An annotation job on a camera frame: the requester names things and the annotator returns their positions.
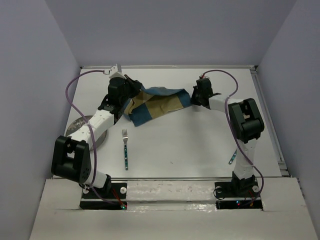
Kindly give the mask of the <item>blue tan checked placemat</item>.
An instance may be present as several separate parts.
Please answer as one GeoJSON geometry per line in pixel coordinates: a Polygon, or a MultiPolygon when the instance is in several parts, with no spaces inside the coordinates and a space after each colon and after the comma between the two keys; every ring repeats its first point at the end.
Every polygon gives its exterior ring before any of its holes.
{"type": "Polygon", "coordinates": [[[190,94],[184,89],[165,87],[141,87],[140,93],[129,99],[124,106],[123,115],[134,126],[139,127],[151,120],[190,107],[190,94]]]}

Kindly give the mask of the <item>fork with green handle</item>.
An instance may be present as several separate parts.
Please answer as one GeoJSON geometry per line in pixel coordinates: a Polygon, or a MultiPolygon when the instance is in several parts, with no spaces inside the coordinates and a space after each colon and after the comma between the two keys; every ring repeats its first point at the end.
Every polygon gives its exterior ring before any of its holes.
{"type": "Polygon", "coordinates": [[[128,163],[128,148],[127,148],[127,142],[128,142],[128,132],[126,129],[122,130],[122,140],[123,140],[123,146],[124,146],[124,167],[125,170],[129,170],[129,163],[128,163]]]}

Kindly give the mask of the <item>grey reindeer plate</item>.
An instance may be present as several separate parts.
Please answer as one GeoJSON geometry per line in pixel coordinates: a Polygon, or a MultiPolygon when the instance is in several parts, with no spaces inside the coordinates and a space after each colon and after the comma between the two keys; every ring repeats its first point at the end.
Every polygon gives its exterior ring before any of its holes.
{"type": "MultiPolygon", "coordinates": [[[[93,134],[94,134],[94,140],[95,140],[95,146],[98,148],[107,137],[108,130],[105,129],[103,132],[96,130],[96,127],[92,127],[93,134]]],[[[91,152],[94,151],[94,145],[92,143],[92,137],[89,127],[87,126],[87,123],[82,117],[77,118],[74,120],[66,129],[65,131],[65,137],[71,137],[73,140],[76,141],[85,141],[89,145],[89,149],[91,152]]]]}

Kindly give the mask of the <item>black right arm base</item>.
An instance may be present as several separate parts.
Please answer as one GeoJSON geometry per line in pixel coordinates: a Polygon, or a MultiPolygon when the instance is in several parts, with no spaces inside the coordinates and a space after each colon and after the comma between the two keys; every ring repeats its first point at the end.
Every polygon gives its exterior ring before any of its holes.
{"type": "Polygon", "coordinates": [[[218,210],[263,209],[256,177],[239,179],[234,173],[229,181],[214,183],[213,196],[218,210]]]}

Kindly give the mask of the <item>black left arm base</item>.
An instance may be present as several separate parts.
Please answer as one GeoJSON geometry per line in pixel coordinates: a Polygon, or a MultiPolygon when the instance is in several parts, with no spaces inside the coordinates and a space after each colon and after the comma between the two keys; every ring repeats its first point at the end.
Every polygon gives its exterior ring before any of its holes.
{"type": "Polygon", "coordinates": [[[82,188],[79,208],[82,210],[127,210],[127,188],[124,181],[112,182],[111,189],[106,192],[103,188],[95,188],[96,193],[87,185],[79,184],[82,188]]]}

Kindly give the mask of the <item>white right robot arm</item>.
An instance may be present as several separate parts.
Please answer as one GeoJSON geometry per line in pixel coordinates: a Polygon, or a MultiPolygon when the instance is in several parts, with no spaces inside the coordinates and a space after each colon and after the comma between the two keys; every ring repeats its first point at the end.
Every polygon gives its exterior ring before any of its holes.
{"type": "Polygon", "coordinates": [[[213,93],[211,81],[202,78],[193,87],[191,103],[225,113],[237,145],[232,179],[215,183],[215,197],[223,200],[246,198],[250,193],[258,196],[260,189],[254,173],[254,154],[265,124],[256,101],[253,98],[235,99],[213,93]]]}

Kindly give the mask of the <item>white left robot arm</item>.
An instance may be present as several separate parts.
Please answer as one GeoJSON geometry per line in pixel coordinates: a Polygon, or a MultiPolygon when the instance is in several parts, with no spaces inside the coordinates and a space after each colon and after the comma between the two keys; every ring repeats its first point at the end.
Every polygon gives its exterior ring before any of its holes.
{"type": "Polygon", "coordinates": [[[101,198],[108,196],[111,177],[98,171],[96,140],[117,123],[127,101],[137,96],[141,88],[142,83],[126,74],[111,77],[107,94],[95,114],[91,118],[83,117],[85,123],[77,131],[56,139],[51,173],[88,186],[101,198]]]}

